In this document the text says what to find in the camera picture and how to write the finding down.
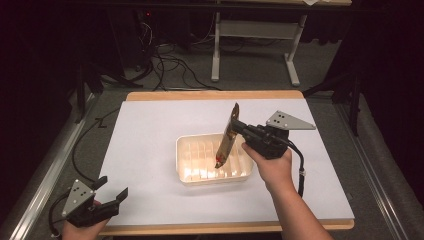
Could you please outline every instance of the wooden board edge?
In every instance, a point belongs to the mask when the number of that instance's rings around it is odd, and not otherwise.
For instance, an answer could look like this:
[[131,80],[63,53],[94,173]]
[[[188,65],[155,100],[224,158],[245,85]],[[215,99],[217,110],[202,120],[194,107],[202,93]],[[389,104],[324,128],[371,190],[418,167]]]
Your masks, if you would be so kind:
[[216,99],[303,99],[298,90],[131,92],[127,101],[216,100]]
[[[354,220],[324,220],[320,221],[327,230],[349,230],[354,226]],[[185,235],[213,233],[259,233],[281,232],[279,222],[256,223],[217,223],[189,225],[149,225],[149,226],[106,226],[101,236],[141,236],[141,235]]]

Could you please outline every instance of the metal stand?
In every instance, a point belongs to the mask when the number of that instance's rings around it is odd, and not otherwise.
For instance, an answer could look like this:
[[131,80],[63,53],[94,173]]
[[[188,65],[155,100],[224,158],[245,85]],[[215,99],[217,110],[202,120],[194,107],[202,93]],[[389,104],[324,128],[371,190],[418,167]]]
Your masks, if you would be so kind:
[[294,67],[293,58],[305,27],[306,18],[306,15],[302,15],[298,23],[269,23],[231,20],[221,21],[221,14],[217,12],[215,14],[215,48],[212,59],[212,82],[219,81],[220,37],[257,37],[270,39],[292,39],[290,53],[284,54],[284,60],[292,85],[295,87],[299,86],[300,81]]

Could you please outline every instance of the metal bracket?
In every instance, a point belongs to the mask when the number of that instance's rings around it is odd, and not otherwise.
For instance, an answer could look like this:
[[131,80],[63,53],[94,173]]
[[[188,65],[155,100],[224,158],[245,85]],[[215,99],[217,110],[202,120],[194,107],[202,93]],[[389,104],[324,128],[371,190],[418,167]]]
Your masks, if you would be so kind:
[[315,125],[293,117],[287,113],[276,111],[267,121],[267,126],[282,130],[314,130]]

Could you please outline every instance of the hand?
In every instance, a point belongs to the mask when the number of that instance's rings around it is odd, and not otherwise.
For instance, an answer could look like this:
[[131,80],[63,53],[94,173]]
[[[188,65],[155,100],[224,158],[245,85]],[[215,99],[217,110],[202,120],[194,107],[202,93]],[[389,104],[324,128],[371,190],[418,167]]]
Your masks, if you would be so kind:
[[90,227],[77,228],[70,222],[65,221],[62,229],[63,240],[94,240],[99,235],[100,231],[106,226],[110,219],[103,220],[102,222],[96,223]]
[[292,152],[288,148],[282,157],[272,160],[265,159],[262,155],[242,143],[242,148],[256,162],[259,174],[265,181],[269,191],[296,191],[292,180]]

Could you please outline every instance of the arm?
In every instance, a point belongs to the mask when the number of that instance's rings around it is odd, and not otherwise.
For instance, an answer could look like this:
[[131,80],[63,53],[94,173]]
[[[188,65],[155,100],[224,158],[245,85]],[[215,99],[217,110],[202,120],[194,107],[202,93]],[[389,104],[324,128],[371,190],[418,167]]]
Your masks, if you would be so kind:
[[62,230],[63,240],[95,240],[97,235],[106,226],[110,219],[106,219],[91,227],[77,228],[68,221],[65,221]]
[[258,165],[259,174],[274,201],[284,236],[290,240],[332,239],[296,192],[291,175],[291,150],[287,149],[279,159],[266,160],[246,143],[242,147]]

